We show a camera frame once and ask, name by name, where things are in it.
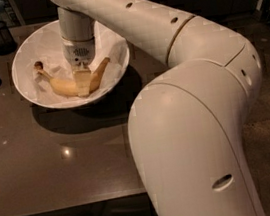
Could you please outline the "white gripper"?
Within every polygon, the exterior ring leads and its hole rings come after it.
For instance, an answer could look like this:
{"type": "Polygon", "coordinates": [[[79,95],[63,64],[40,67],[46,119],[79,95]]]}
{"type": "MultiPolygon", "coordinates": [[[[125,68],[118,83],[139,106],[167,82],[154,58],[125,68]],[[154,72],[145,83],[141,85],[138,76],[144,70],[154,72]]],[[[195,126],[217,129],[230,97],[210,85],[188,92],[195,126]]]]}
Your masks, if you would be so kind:
{"type": "Polygon", "coordinates": [[[96,55],[95,40],[69,41],[67,39],[62,39],[61,43],[63,55],[73,68],[78,95],[84,98],[90,93],[92,74],[89,65],[93,62],[96,55]]]}

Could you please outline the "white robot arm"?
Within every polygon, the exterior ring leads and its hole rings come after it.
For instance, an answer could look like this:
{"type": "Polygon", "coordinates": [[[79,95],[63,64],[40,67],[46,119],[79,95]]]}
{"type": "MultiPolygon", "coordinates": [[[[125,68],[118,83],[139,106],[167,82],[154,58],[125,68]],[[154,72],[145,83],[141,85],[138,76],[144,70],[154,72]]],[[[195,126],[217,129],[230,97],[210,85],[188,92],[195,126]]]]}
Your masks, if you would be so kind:
{"type": "Polygon", "coordinates": [[[51,0],[164,63],[133,102],[131,152],[158,216],[265,216],[242,144],[262,62],[244,36],[147,0],[51,0]]]}

